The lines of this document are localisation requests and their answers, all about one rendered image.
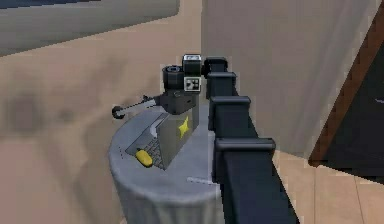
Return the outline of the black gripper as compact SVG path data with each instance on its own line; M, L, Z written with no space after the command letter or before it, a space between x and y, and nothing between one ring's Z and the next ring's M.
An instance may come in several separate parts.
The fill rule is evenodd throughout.
M180 115L196 106L197 97L195 94L184 90L184 72L181 66L171 65L162 69L164 93L161 96L161 106L172 115ZM141 112L154 106L160 105L160 97L143 96L141 102L127 107L114 106L112 117L123 119L131 112Z

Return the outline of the gray laptop yellow star logo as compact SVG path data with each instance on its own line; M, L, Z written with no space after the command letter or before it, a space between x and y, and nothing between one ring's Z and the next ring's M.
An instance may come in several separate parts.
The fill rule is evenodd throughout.
M181 115L171 115L156 107L142 112L144 131L125 150L131 156L144 150L152 165L166 170L199 125L199 107Z

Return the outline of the yellow oval object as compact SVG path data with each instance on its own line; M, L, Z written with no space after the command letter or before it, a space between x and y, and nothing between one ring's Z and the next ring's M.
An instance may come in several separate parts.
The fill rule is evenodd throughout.
M139 149L136 153L135 153L135 157L136 159L138 160L138 162L146 167L146 168L149 168L153 165L153 159L152 157L144 150L144 149Z

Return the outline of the round grey table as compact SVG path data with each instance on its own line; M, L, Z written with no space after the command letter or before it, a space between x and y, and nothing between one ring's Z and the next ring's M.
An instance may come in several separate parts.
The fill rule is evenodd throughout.
M125 152L144 131L142 112L112 137L110 171L127 224L225 224L220 188L211 181L208 106L198 107L199 125L166 170L146 168Z

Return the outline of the grey sofa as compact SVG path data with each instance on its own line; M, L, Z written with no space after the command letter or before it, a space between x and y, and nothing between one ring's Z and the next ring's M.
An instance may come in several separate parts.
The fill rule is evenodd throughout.
M0 57L174 16L180 0L0 0Z

